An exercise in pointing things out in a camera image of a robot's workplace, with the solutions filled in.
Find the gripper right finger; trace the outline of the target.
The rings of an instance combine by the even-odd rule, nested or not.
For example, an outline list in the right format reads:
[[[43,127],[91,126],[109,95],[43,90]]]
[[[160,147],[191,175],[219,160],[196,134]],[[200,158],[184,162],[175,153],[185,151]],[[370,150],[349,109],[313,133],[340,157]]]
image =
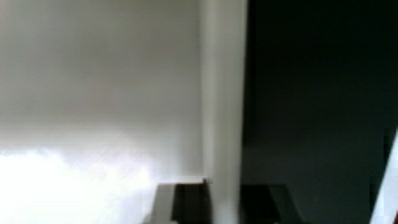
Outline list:
[[[240,187],[240,224],[304,224],[285,185]]]

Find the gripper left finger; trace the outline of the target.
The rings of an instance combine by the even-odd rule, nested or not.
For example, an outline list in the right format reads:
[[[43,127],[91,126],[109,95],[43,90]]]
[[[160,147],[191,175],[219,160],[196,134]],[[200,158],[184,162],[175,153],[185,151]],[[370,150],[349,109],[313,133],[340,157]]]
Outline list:
[[[162,183],[146,224],[212,224],[208,182]]]

